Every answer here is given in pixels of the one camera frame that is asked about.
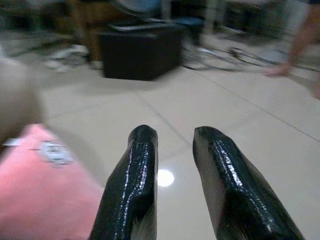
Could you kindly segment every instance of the pink cloth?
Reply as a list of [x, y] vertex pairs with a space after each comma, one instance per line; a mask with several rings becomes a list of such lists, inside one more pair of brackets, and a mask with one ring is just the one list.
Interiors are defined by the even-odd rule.
[[56, 165], [36, 149], [59, 142], [39, 124], [28, 126], [0, 162], [1, 240], [86, 240], [103, 194], [72, 156]]

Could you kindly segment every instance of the black box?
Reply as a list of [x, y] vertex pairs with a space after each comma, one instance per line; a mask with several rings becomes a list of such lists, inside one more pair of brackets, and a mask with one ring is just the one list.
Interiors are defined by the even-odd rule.
[[180, 26], [99, 33], [104, 77], [152, 80], [170, 71], [181, 63], [183, 34]]

